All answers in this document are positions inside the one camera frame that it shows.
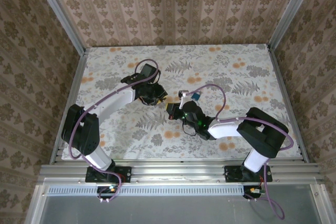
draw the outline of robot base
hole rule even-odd
[[[132,174],[132,167],[130,166],[115,166],[114,173],[119,174],[121,177],[121,181],[123,183],[130,183],[131,182],[131,174]],[[96,171],[92,167],[88,167],[86,171],[85,176],[85,182],[86,183],[111,183],[111,184],[117,184],[118,178],[106,173],[100,173]]]
[[[225,182],[236,183],[236,182],[260,182],[260,177],[264,179],[264,167],[260,169],[257,173],[253,173],[248,169],[241,169],[240,165],[228,165],[224,167]],[[272,173],[267,166],[267,182],[272,182]]]

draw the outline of ventilation slot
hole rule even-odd
[[[243,195],[243,185],[221,186],[129,186],[119,196],[210,196]],[[97,186],[50,186],[48,196],[96,196]]]

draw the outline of blue tag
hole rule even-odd
[[[197,94],[197,93],[194,93],[192,96],[191,96],[191,99],[193,99],[194,101],[198,101],[200,99],[201,95],[200,94]]]

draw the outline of wall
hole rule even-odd
[[[86,47],[267,43],[289,0],[59,0]]]
[[[275,54],[336,209],[336,0],[304,0]]]
[[[46,0],[0,0],[0,223],[22,223],[79,56]]]

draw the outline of floral table surface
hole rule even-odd
[[[227,97],[220,118],[245,115],[255,106],[284,123],[296,139],[264,44],[91,48],[77,104],[85,105],[105,96],[146,58],[158,62],[162,72],[159,83],[169,94],[168,102],[179,102],[178,90],[192,91],[215,83]],[[205,114],[214,116],[223,104],[223,96],[214,87],[206,88],[199,104]],[[242,137],[205,141],[189,136],[180,121],[168,119],[164,103],[144,106],[138,100],[101,124],[100,145],[114,159],[244,158],[250,150]],[[300,157],[297,143],[277,157]],[[62,158],[70,159],[67,145]]]

